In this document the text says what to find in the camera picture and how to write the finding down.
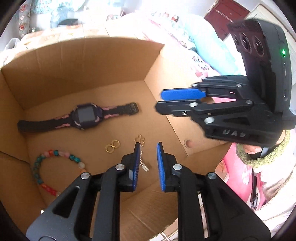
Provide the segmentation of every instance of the black watch strap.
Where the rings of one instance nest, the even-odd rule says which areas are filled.
[[[20,120],[17,127],[23,132],[45,132],[62,127],[69,127],[73,125],[73,120],[70,114],[66,114],[51,120],[44,121],[27,121]]]
[[[139,112],[138,106],[135,102],[115,107],[104,107],[102,109],[105,119],[118,115],[133,115]]]

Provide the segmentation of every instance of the gold ring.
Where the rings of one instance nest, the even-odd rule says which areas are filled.
[[[136,138],[135,138],[135,142],[140,142],[142,139],[142,135],[139,134]]]
[[[145,144],[145,138],[143,137],[143,138],[140,140],[140,145],[141,145],[141,146],[144,146],[144,144]]]
[[[118,141],[118,140],[113,140],[113,141],[111,141],[111,145],[114,147],[114,148],[118,148],[118,147],[120,147],[120,142]]]
[[[114,152],[114,147],[112,145],[108,144],[108,145],[105,146],[105,150],[108,153],[113,153]]]

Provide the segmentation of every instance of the finger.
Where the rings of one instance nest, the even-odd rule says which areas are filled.
[[[248,154],[256,154],[262,151],[260,146],[251,146],[251,145],[243,145],[243,149]]]

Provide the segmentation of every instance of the watch screen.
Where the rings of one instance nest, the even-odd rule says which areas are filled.
[[[94,110],[92,106],[81,107],[77,109],[79,122],[94,121]]]

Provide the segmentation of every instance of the beaded bracelet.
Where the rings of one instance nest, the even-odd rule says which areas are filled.
[[[40,178],[39,175],[39,168],[41,166],[42,161],[45,158],[51,157],[51,156],[64,156],[65,158],[69,158],[71,161],[74,161],[78,164],[79,168],[81,169],[80,173],[84,173],[86,172],[85,168],[85,164],[83,162],[80,161],[79,157],[76,157],[72,154],[70,154],[69,152],[64,152],[64,151],[58,151],[58,150],[49,150],[49,151],[45,151],[43,154],[40,154],[35,163],[34,163],[34,167],[33,167],[33,174],[35,179],[37,180],[37,183],[43,188],[45,189],[47,192],[49,192],[51,195],[53,196],[59,196],[61,193],[54,190],[53,188],[49,187],[48,185],[46,185],[43,180]]]

